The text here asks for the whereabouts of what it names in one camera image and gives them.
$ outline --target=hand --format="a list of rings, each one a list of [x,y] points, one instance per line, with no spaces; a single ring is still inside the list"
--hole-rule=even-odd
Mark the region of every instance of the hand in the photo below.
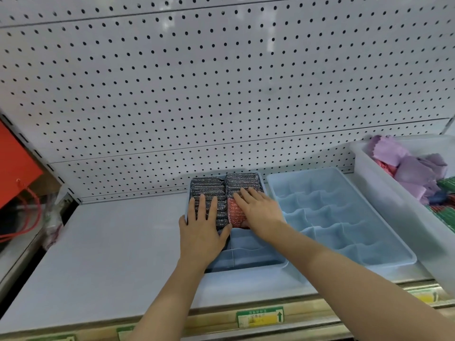
[[[245,226],[265,241],[270,241],[278,228],[287,226],[278,203],[261,191],[253,188],[240,189],[243,199],[234,193],[237,205],[247,217]]]
[[[180,260],[186,265],[193,265],[195,270],[204,271],[207,266],[219,255],[226,239],[231,233],[232,225],[227,224],[221,235],[218,235],[215,223],[217,218],[218,199],[213,197],[206,217],[205,196],[199,198],[199,209],[194,209],[194,197],[188,205],[188,225],[185,216],[178,221],[180,227]]]

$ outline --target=empty blue tray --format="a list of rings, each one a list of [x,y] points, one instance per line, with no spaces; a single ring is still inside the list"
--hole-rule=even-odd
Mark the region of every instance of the empty blue tray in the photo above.
[[[265,193],[264,181],[259,175]],[[234,228],[223,251],[208,266],[206,273],[232,269],[260,267],[264,265],[282,265],[287,260],[273,247],[259,239],[252,230]]]
[[[273,197],[294,229],[366,267],[417,258],[337,168],[267,176]]]

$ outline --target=red scrubber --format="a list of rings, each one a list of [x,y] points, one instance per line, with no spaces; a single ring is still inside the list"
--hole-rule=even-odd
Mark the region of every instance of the red scrubber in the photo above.
[[[227,199],[227,218],[233,227],[244,228],[242,227],[242,223],[247,217],[232,198]]]

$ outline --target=right hand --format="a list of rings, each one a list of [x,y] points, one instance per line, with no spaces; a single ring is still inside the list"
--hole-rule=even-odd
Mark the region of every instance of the right hand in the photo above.
[[[244,226],[265,241],[273,239],[280,227],[287,226],[278,203],[253,188],[240,189],[242,197],[234,193],[234,200],[247,217]]]

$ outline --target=red string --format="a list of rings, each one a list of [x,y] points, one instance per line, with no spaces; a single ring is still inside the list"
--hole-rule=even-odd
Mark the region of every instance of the red string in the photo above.
[[[35,220],[35,222],[33,223],[33,225],[30,228],[26,229],[26,226],[27,226],[27,224],[29,222],[29,218],[30,218],[30,211],[28,209],[27,202],[25,201],[25,199],[22,198],[21,196],[19,196],[19,199],[24,204],[24,209],[26,211],[26,221],[25,221],[24,225],[22,226],[22,228],[20,229],[20,231],[14,232],[14,233],[9,233],[9,234],[6,234],[6,235],[0,235],[0,243],[6,242],[6,241],[10,241],[14,237],[17,237],[19,235],[23,235],[23,234],[25,234],[27,232],[30,232],[31,230],[33,230],[34,228],[37,227],[37,225],[38,225],[38,223],[40,221],[40,218],[41,218],[41,204],[40,204],[40,199],[38,198],[38,196],[32,190],[30,190],[30,188],[24,187],[19,179],[17,180],[17,183],[18,183],[19,187],[21,188],[21,190],[22,189],[27,190],[29,192],[29,194],[33,197],[33,199],[35,200],[35,204],[36,204],[36,207],[38,209],[36,220]]]

